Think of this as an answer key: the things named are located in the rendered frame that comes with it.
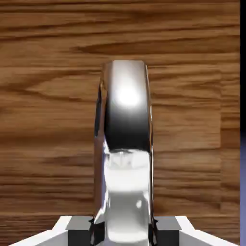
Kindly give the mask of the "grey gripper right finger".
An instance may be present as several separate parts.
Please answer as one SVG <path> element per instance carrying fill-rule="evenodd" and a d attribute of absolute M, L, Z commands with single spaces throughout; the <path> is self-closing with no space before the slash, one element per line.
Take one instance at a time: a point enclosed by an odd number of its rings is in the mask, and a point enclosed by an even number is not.
<path fill-rule="evenodd" d="M 153 225 L 153 246 L 234 246 L 229 241 L 195 229 L 186 216 L 157 216 Z"/>

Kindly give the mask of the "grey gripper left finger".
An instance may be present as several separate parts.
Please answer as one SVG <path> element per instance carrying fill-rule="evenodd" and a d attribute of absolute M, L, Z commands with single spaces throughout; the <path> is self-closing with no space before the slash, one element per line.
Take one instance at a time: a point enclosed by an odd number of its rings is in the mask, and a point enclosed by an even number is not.
<path fill-rule="evenodd" d="M 8 246 L 92 246 L 92 217 L 61 216 L 52 229 Z"/>

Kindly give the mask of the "curved silver metal handle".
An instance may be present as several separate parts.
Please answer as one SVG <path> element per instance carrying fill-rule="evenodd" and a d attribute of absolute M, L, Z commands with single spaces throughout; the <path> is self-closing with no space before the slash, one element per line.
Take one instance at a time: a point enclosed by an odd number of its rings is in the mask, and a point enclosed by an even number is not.
<path fill-rule="evenodd" d="M 146 64 L 107 62 L 94 126 L 91 246 L 154 246 L 152 137 Z"/>

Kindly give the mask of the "brown wooden cabinet door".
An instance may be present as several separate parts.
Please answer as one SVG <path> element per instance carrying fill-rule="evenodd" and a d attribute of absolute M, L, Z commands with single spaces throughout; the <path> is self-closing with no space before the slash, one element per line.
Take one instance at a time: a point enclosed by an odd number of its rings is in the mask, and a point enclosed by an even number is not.
<path fill-rule="evenodd" d="M 93 213 L 110 60 L 148 65 L 154 211 L 240 242 L 240 0 L 0 0 L 0 246 Z"/>

